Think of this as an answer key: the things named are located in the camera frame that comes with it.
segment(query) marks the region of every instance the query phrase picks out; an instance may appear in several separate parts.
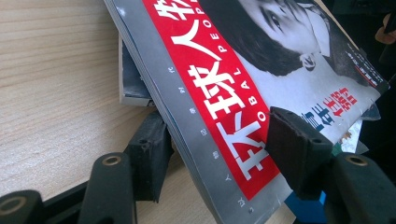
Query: woman's eye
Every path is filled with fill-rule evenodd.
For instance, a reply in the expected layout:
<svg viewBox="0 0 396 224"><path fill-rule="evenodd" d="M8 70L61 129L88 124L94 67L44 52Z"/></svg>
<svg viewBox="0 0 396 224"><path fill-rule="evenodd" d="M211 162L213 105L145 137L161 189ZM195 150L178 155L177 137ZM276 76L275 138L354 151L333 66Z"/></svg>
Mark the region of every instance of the woman's eye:
<svg viewBox="0 0 396 224"><path fill-rule="evenodd" d="M279 30L282 30L282 28L280 28L279 21L276 19L274 15L271 16L271 20L273 21L274 25L277 26L277 28L279 28Z"/></svg>

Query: blue object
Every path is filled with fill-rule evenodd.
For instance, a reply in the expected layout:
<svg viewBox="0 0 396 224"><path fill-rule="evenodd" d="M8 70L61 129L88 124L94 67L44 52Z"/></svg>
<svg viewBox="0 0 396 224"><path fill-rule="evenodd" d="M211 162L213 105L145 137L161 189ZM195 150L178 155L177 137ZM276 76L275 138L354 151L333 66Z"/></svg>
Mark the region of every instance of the blue object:
<svg viewBox="0 0 396 224"><path fill-rule="evenodd" d="M285 204L296 216L297 220L303 223L327 223L324 214L324 201L326 194L322 191L318 201L300 200L293 192L285 201Z"/></svg>

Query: wooden table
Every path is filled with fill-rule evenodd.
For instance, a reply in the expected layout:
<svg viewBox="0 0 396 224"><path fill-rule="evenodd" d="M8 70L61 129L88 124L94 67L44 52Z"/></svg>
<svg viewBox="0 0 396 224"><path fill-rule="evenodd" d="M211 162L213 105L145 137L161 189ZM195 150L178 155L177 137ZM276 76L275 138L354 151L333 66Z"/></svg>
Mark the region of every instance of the wooden table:
<svg viewBox="0 0 396 224"><path fill-rule="evenodd" d="M154 108L120 105L118 31L102 0L0 0L0 196L47 200L123 151ZM181 158L140 223L214 223ZM286 206L268 223L291 223Z"/></svg>

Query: magazine cover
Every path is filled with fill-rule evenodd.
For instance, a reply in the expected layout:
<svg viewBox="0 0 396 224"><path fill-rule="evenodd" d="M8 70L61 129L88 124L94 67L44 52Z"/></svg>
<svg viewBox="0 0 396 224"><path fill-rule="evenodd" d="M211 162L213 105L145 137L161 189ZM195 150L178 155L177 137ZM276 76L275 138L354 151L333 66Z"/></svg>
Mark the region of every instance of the magazine cover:
<svg viewBox="0 0 396 224"><path fill-rule="evenodd" d="M154 106L148 88L121 36L119 37L119 88L121 104Z"/></svg>
<svg viewBox="0 0 396 224"><path fill-rule="evenodd" d="M263 223L291 193L265 151L270 106L335 144L389 88L312 1L105 2L220 223Z"/></svg>

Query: magazine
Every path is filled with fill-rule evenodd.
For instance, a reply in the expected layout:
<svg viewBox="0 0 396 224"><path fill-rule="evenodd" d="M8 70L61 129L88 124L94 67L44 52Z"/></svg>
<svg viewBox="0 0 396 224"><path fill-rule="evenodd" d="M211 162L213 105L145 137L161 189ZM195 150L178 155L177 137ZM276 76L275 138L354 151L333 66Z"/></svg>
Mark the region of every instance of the magazine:
<svg viewBox="0 0 396 224"><path fill-rule="evenodd" d="M119 36L119 89L123 105L155 106L149 90Z"/></svg>
<svg viewBox="0 0 396 224"><path fill-rule="evenodd" d="M105 3L219 223L263 223L291 193L265 151L271 106L335 144L389 88L312 1Z"/></svg>

